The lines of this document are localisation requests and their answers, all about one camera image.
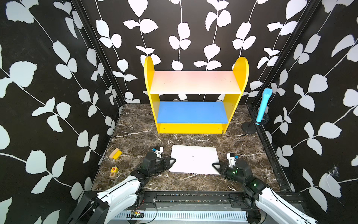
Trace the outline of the silver laptop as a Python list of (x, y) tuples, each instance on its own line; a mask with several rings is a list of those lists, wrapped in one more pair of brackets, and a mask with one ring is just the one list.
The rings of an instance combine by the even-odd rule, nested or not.
[(171, 158), (176, 162), (169, 169), (170, 172), (219, 175), (212, 166), (219, 162), (215, 147), (173, 145)]

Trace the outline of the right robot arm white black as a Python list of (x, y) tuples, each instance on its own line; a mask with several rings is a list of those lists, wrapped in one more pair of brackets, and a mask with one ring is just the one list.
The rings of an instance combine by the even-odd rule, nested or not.
[(234, 156), (228, 163), (213, 163), (212, 167), (224, 178), (243, 186), (242, 201), (257, 207), (279, 224), (317, 224), (318, 221), (285, 201), (270, 186), (253, 175), (249, 164)]

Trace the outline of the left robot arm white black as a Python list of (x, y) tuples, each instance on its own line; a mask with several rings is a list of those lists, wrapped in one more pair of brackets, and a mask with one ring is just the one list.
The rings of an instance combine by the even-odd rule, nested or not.
[(130, 175), (105, 191), (86, 191), (67, 224), (107, 224), (120, 212), (146, 202), (143, 187), (151, 177), (169, 170), (176, 159), (148, 152)]

